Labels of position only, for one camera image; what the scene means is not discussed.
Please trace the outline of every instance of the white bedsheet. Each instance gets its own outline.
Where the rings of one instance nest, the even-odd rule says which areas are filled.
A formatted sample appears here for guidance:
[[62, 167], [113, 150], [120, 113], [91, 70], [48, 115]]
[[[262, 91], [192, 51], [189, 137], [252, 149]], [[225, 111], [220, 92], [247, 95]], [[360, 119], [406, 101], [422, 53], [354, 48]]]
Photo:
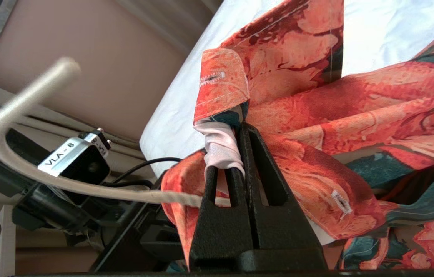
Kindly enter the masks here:
[[[282, 0], [225, 0], [166, 91], [140, 140], [150, 159], [184, 158], [202, 149], [193, 129], [201, 54]], [[345, 0], [343, 76], [406, 61], [434, 39], [434, 0]], [[155, 163], [157, 176], [173, 163]]]

